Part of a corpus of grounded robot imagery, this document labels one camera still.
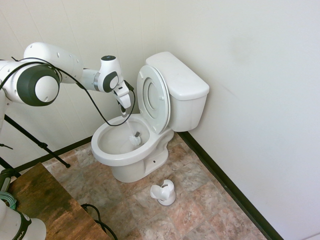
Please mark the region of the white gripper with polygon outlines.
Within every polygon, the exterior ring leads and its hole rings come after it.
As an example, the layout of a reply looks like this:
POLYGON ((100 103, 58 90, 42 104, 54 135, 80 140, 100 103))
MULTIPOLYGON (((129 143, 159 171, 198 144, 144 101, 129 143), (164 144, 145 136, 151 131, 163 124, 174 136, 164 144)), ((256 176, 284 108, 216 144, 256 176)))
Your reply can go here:
POLYGON ((125 81, 119 83, 112 91, 114 97, 117 100, 119 110, 121 112, 122 117, 126 117, 128 115, 127 110, 131 107, 131 99, 130 99, 130 90, 126 85, 125 81))

